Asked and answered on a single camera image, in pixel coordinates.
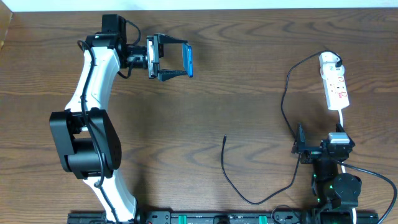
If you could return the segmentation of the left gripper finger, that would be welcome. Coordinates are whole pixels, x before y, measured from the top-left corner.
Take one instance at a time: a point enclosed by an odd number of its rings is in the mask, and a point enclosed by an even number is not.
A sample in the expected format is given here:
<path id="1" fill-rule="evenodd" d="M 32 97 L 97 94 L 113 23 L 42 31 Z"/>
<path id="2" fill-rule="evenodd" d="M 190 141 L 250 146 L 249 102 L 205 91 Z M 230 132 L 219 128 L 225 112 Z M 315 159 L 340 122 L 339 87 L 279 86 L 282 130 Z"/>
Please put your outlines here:
<path id="1" fill-rule="evenodd" d="M 183 70 L 167 70 L 167 69 L 162 69 L 159 72 L 159 80 L 164 82 L 167 80 L 170 80 L 171 78 L 177 77 L 177 76 L 183 76 L 183 75 L 188 75 L 186 71 Z"/>
<path id="2" fill-rule="evenodd" d="M 187 40 L 177 39 L 175 37 L 171 37 L 166 34 L 158 34 L 158 43 L 159 44 L 184 44 L 187 43 Z"/>

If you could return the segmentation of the blue Galaxy smartphone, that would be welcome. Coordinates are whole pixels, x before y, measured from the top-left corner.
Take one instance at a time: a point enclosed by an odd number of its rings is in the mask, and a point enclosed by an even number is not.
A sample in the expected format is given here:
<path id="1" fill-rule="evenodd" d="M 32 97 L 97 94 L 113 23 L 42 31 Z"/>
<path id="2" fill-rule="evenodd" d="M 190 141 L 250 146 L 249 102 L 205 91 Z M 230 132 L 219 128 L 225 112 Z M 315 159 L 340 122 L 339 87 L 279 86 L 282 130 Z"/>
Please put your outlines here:
<path id="1" fill-rule="evenodd" d="M 193 77 L 193 53 L 192 46 L 188 43 L 182 44 L 182 58 L 183 58 L 183 68 L 187 75 Z"/>

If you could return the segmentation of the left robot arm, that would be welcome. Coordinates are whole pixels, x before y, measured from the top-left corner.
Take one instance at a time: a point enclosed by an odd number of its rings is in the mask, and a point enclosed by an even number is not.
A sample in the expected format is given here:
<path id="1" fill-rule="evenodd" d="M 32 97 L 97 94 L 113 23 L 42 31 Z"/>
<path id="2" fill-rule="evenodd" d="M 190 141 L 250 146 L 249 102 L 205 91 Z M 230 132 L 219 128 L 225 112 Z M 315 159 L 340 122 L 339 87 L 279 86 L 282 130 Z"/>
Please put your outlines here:
<path id="1" fill-rule="evenodd" d="M 148 71 L 162 82 L 177 76 L 193 76 L 192 47 L 187 40 L 156 33 L 127 42 L 129 20 L 117 14 L 102 16 L 101 31 L 77 44 L 84 65 L 76 90 L 63 111 L 53 112 L 50 130 L 62 168 L 91 187 L 104 212 L 73 212 L 68 223 L 147 223 L 136 198 L 119 170 L 121 142 L 109 118 L 108 106 L 116 76 L 121 70 Z"/>

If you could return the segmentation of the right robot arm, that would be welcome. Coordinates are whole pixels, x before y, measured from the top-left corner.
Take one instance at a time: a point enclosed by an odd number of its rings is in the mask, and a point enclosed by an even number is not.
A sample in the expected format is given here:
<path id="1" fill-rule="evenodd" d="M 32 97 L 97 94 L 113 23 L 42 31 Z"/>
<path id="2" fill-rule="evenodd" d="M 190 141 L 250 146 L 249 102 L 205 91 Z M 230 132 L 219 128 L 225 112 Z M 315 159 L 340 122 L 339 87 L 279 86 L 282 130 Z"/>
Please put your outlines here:
<path id="1" fill-rule="evenodd" d="M 339 163 L 349 158 L 354 146 L 340 124 L 319 146 L 307 145 L 303 126 L 297 125 L 292 153 L 300 155 L 301 164 L 312 165 L 312 190 L 318 199 L 318 205 L 303 214 L 303 223 L 354 222 L 353 209 L 358 206 L 362 181 L 338 170 Z"/>

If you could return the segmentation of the white USB charger adapter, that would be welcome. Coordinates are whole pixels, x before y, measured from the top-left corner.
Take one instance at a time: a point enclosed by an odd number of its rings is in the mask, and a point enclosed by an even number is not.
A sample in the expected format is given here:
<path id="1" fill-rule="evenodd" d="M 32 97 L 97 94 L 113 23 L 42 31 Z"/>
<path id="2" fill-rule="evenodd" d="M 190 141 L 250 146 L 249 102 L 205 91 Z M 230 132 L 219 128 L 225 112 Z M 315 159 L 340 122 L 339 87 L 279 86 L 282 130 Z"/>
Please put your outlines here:
<path id="1" fill-rule="evenodd" d="M 337 67 L 335 63 L 323 63 L 320 65 L 320 75 L 324 80 L 342 77 L 345 73 L 344 66 Z"/>

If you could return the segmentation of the white power strip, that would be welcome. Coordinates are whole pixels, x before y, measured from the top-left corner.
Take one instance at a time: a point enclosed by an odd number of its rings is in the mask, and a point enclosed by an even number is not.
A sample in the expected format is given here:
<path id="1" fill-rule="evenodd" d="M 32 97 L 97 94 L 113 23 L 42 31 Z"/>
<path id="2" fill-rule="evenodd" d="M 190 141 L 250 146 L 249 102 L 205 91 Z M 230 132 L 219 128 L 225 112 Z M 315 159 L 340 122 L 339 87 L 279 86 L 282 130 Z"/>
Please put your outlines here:
<path id="1" fill-rule="evenodd" d="M 342 66 L 342 60 L 332 52 L 323 52 L 319 56 L 320 65 L 323 63 L 335 63 Z M 345 74 L 342 77 L 323 80 L 326 103 L 329 110 L 338 111 L 349 106 L 348 91 L 345 83 Z"/>

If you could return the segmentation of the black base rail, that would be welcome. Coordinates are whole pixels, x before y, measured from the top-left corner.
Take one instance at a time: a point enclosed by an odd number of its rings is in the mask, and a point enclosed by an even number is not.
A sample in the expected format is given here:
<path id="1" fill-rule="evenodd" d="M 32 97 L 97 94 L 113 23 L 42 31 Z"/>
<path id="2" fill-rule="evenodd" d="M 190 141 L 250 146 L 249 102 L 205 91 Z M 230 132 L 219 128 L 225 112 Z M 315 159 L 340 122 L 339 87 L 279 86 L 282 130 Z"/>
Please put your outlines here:
<path id="1" fill-rule="evenodd" d="M 276 211 L 267 213 L 173 213 L 168 211 L 152 211 L 138 215 L 136 220 L 120 221 L 119 223 L 147 224 L 265 224 L 265 223 L 352 223 L 349 213 L 323 213 L 323 221 L 315 221 L 305 213 L 294 215 L 293 212 Z M 377 223 L 376 213 L 357 213 L 356 223 Z M 103 213 L 69 213 L 67 224 L 72 223 L 116 223 L 108 220 Z"/>

